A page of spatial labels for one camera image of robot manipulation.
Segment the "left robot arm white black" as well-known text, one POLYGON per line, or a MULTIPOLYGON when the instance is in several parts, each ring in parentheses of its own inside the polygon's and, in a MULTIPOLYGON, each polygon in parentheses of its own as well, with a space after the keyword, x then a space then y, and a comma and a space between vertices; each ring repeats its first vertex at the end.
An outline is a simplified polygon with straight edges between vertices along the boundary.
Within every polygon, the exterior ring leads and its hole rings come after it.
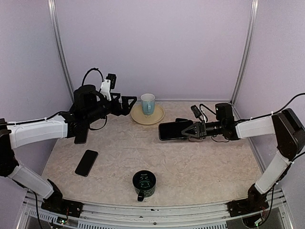
POLYGON ((112 86, 97 91, 92 84, 79 87, 74 91, 74 103, 69 111, 60 111, 43 119, 6 122, 0 120, 0 175, 8 177, 18 185, 28 188, 43 198, 42 208, 62 213, 67 202, 59 188, 49 179, 19 162, 14 149, 35 142, 74 138, 75 144, 86 143, 90 125, 106 119, 109 114, 128 115, 137 101, 135 96, 121 96, 111 93, 112 86))

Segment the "black smartphone with white frame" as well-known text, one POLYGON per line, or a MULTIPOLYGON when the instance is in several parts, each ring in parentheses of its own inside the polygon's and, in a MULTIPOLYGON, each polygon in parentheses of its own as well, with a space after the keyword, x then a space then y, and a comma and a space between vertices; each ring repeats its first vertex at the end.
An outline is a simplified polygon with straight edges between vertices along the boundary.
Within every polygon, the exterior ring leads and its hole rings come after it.
POLYGON ((187 139, 189 136, 183 135, 182 131, 193 124, 193 121, 161 123, 158 126, 159 139, 161 141, 187 139))

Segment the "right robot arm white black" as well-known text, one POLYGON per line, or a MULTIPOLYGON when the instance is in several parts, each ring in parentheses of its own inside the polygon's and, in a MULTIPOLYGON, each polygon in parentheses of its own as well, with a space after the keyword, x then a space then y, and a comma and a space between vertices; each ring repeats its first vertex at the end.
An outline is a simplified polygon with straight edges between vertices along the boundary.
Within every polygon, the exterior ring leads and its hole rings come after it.
POLYGON ((201 119, 182 130, 182 135, 204 139, 222 135, 229 141, 261 135, 275 135, 277 152, 262 176, 248 189, 245 199, 231 201, 228 208, 232 215, 240 211, 255 212, 268 208, 267 193, 285 177, 291 164, 305 146, 305 128, 291 108, 246 120, 234 119, 228 103, 215 105, 216 121, 201 119))

